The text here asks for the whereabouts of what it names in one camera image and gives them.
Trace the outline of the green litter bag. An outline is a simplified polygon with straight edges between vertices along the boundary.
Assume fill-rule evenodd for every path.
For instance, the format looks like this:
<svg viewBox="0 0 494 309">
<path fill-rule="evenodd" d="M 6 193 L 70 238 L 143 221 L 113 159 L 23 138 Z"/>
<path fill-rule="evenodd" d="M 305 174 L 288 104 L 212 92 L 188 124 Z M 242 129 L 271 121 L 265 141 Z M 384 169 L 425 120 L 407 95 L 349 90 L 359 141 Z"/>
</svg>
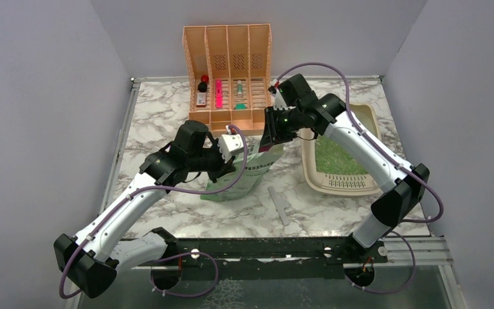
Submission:
<svg viewBox="0 0 494 309">
<path fill-rule="evenodd" d="M 247 163 L 239 181 L 226 191 L 217 194 L 201 195 L 201 200 L 207 201 L 231 201 L 246 197 L 252 193 L 261 183 L 263 176 L 269 172 L 270 167 L 284 154 L 284 145 L 274 145 L 269 150 L 259 152 L 260 138 L 250 136 L 247 138 L 248 156 Z"/>
</svg>

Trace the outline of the beige litter box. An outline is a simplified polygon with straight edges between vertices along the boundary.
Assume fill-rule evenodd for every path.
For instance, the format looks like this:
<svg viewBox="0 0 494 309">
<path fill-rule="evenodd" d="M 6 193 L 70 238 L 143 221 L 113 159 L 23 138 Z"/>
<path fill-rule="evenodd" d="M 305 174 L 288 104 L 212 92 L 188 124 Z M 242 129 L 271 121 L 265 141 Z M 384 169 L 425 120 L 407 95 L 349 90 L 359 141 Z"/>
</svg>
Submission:
<svg viewBox="0 0 494 309">
<path fill-rule="evenodd" d="M 342 146 L 301 129 L 302 165 L 308 185 L 329 195 L 359 197 L 381 192 L 372 176 Z"/>
</svg>

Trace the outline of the purple litter scoop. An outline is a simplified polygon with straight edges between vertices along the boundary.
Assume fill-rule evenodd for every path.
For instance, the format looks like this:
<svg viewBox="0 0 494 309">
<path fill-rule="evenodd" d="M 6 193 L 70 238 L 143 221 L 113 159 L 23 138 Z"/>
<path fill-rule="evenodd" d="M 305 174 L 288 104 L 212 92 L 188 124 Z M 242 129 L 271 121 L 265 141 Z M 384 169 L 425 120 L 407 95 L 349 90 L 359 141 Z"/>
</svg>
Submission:
<svg viewBox="0 0 494 309">
<path fill-rule="evenodd" d="M 263 153 L 263 152 L 269 151 L 272 147 L 273 147 L 273 144 L 260 144 L 259 152 Z"/>
</svg>

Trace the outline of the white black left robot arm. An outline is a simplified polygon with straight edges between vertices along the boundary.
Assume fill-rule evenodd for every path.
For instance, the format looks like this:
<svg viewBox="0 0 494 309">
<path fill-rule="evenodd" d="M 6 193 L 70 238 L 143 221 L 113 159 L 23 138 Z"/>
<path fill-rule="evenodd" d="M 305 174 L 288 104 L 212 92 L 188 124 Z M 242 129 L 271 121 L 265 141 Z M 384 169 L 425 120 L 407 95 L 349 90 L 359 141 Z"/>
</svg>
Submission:
<svg viewBox="0 0 494 309">
<path fill-rule="evenodd" d="M 190 173 L 206 173 L 211 180 L 234 172 L 238 156 L 246 158 L 246 138 L 235 125 L 214 138 L 202 122 L 187 120 L 175 138 L 148 155 L 130 184 L 117 200 L 74 236 L 60 235 L 53 247 L 62 277 L 59 295 L 70 299 L 79 293 L 100 296 L 120 272 L 147 262 L 169 264 L 184 255 L 177 239 L 156 228 L 132 241 L 123 239 L 133 224 L 168 193 L 200 195 L 180 188 Z"/>
</svg>

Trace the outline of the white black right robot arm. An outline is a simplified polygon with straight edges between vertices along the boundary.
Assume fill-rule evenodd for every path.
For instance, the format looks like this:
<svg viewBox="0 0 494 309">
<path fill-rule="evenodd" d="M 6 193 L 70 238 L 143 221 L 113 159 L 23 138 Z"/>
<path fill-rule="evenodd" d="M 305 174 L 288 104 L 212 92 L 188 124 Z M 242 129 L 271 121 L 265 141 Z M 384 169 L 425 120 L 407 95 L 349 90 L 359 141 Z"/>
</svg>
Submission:
<svg viewBox="0 0 494 309">
<path fill-rule="evenodd" d="M 347 151 L 372 176 L 383 194 L 371 205 L 370 214 L 348 237 L 347 257 L 363 261 L 377 240 L 392 231 L 421 201 L 430 171 L 400 158 L 362 125 L 346 103 L 335 94 L 318 98 L 301 74 L 269 89 L 275 97 L 264 110 L 261 151 L 292 141 L 297 131 L 310 129 Z"/>
</svg>

